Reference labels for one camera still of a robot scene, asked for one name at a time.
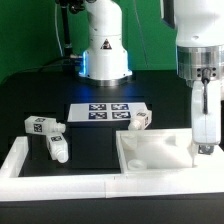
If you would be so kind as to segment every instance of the black table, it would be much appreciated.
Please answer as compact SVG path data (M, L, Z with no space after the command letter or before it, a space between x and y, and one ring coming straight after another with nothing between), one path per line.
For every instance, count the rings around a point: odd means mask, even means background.
M67 123L70 104L145 102L153 112L149 128L166 129L191 126L190 101L191 89L175 71L138 71L135 81L117 87L90 86L60 72L15 74L0 86L0 162L15 137L27 135L24 120L37 115L67 125L70 160L52 161L45 137L28 135L30 152L21 177L120 173L115 133L127 130L129 122ZM221 223L223 199L220 193L4 202L0 223Z

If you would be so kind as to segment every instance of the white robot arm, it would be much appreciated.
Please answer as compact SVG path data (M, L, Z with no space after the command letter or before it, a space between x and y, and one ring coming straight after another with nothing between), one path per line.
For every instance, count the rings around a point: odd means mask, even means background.
M178 75L193 87L193 141L207 148L221 140L223 8L223 0L161 0L162 18L178 31Z
M112 0L86 0L89 48L83 54L80 77L99 86L127 81L128 54L122 46L122 12Z

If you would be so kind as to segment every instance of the black sticker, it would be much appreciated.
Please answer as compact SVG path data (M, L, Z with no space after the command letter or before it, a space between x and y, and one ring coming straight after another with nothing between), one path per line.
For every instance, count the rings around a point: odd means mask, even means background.
M124 103L117 103L117 104L111 104L112 110L129 110L128 104Z
M146 113L137 113L138 116L145 117Z
M106 110L107 105L106 104L90 104L89 105L89 110Z
M42 132L42 124L33 124L34 132Z
M51 141L52 141L52 142L62 141L62 138L61 138L61 136L51 137Z
M109 43L109 41L106 39L102 45L102 47L100 48L102 50L112 50L112 47Z
M39 117L39 118L37 118L35 121L36 121L36 122L44 122L45 120L46 120L45 118L40 118L40 117Z
M107 119L106 112L91 112L89 113L90 120L105 120Z
M130 112L112 112L113 119L129 119L131 118Z

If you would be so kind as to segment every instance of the green wall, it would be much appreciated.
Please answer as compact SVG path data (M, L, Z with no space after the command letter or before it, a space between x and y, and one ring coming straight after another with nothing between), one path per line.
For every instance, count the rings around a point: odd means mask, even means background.
M136 0L149 67L144 59L133 0L114 1L123 11L123 45L129 52L130 68L175 69L176 31L161 22L159 0ZM82 53L88 47L86 12L70 14L69 22L74 53ZM58 56L54 0L1 2L0 82L18 70L41 66Z
M0 7L0 82L59 55L54 0L7 0Z

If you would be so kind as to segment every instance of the blue light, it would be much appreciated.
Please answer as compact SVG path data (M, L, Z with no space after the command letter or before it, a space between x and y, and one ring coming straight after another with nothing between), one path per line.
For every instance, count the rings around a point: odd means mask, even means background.
M87 76L87 53L86 51L83 52L82 54L82 67L81 67L81 71L79 72L79 74L81 76Z

